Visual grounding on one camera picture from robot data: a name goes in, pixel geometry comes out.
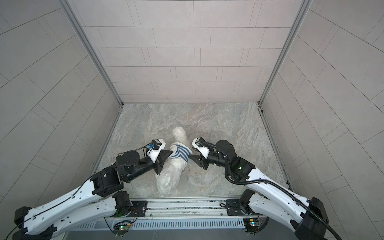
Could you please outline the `blue white striped knit sweater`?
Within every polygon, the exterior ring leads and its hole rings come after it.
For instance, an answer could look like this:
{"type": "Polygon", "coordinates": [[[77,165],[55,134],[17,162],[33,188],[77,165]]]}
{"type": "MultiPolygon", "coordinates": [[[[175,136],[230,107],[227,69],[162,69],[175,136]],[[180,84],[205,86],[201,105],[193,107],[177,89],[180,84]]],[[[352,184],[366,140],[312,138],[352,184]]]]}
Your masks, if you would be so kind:
{"type": "Polygon", "coordinates": [[[185,161],[186,163],[188,163],[189,156],[193,153],[189,147],[179,142],[172,144],[170,150],[173,153],[169,156],[169,159],[179,159],[185,161]]]}

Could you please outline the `white teddy bear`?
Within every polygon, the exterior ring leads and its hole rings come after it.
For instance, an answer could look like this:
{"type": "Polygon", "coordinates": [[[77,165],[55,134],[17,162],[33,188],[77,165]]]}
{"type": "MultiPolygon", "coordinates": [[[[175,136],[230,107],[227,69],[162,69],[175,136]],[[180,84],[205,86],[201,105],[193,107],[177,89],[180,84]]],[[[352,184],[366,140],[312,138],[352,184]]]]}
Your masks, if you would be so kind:
{"type": "MultiPolygon", "coordinates": [[[[182,127],[176,127],[173,129],[173,137],[175,139],[174,143],[179,142],[190,148],[187,134],[182,127]]],[[[168,157],[163,165],[161,173],[156,175],[157,187],[161,195],[170,195],[176,192],[181,174],[187,165],[188,163],[183,160],[173,160],[168,157]]]]}

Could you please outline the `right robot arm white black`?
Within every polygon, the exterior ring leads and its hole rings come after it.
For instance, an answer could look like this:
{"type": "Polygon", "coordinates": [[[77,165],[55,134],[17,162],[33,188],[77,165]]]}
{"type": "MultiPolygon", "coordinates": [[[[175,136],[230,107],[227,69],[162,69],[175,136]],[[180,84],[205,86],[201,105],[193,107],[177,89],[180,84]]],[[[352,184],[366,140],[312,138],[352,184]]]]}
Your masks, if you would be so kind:
{"type": "Polygon", "coordinates": [[[245,214],[254,212],[288,227],[300,240],[323,240],[329,228],[329,218],[321,200],[307,199],[276,183],[249,161],[239,157],[226,140],[215,145],[203,138],[192,142],[200,153],[190,158],[207,170],[209,165],[223,167],[226,179],[247,186],[240,200],[245,214]]]}

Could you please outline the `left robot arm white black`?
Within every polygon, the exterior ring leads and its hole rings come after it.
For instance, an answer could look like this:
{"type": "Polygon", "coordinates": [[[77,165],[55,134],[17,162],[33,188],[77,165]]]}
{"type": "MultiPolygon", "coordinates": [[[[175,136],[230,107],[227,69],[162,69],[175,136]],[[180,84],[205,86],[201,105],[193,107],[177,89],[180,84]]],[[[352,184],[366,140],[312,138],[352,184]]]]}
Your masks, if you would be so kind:
{"type": "Polygon", "coordinates": [[[171,150],[148,149],[118,154],[116,162],[95,173],[73,191],[38,208],[21,207],[15,212],[16,227],[8,234],[14,240],[49,240],[84,222],[97,218],[125,217],[137,210],[123,190],[148,171],[163,169],[171,150]]]}

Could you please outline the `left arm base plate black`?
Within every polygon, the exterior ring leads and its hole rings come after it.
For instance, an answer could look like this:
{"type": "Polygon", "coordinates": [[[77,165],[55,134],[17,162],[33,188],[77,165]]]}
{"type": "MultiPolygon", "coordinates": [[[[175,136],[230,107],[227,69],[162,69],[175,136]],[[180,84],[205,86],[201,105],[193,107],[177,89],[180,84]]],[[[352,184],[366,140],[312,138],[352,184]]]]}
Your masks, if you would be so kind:
{"type": "Polygon", "coordinates": [[[148,201],[132,201],[132,207],[129,210],[116,210],[111,218],[141,218],[145,216],[147,207],[148,201]]]}

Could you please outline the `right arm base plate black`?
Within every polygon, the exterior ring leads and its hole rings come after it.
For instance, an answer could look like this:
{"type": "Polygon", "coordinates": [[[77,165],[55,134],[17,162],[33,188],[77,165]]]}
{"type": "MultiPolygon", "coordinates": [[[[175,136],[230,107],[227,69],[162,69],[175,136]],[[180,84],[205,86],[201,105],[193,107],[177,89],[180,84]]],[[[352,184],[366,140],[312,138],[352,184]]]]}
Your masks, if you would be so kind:
{"type": "Polygon", "coordinates": [[[245,214],[240,207],[240,201],[236,199],[227,199],[223,203],[220,203],[220,207],[227,211],[228,216],[265,217],[255,212],[245,214]]]}

